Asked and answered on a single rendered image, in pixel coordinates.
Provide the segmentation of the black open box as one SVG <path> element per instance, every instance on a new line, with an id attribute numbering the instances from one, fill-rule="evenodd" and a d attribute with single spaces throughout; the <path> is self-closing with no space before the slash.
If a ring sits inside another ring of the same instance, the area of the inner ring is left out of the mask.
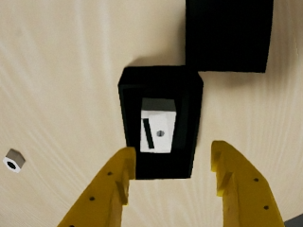
<path id="1" fill-rule="evenodd" d="M 199 73 L 185 65 L 124 67 L 117 87 L 126 147 L 136 151 L 135 179 L 191 179 L 204 89 Z M 141 151 L 143 98 L 174 99 L 170 152 Z"/>

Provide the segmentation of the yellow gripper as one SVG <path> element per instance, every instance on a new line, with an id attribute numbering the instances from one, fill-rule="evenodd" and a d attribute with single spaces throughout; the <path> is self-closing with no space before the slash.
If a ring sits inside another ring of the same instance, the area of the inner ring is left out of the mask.
<path id="1" fill-rule="evenodd" d="M 223 197 L 223 227 L 285 227 L 266 178 L 235 147 L 213 140 L 211 172 Z M 135 148 L 119 149 L 87 185 L 57 227 L 121 227 L 135 180 Z"/>

